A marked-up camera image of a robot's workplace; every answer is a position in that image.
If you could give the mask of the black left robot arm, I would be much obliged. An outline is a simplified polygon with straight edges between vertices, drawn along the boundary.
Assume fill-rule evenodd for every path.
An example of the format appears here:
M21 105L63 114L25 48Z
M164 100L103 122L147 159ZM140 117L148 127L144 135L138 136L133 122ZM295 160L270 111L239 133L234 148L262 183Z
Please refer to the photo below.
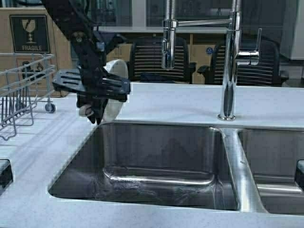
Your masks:
M125 38L95 30L85 8L76 0L44 0L42 5L78 57L77 70L56 73L54 90L75 93L79 115L91 123L114 121L128 100L131 82L126 76L109 72L106 59Z

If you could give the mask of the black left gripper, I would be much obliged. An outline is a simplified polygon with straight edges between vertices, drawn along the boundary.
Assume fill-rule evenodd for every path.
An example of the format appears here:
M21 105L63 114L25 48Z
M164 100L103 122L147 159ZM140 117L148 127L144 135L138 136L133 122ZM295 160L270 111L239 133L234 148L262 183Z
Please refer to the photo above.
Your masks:
M81 64L74 69L59 70L52 85L56 91L76 94L79 115L97 125L102 121L108 100L124 103L131 92L129 79L104 68L87 69Z

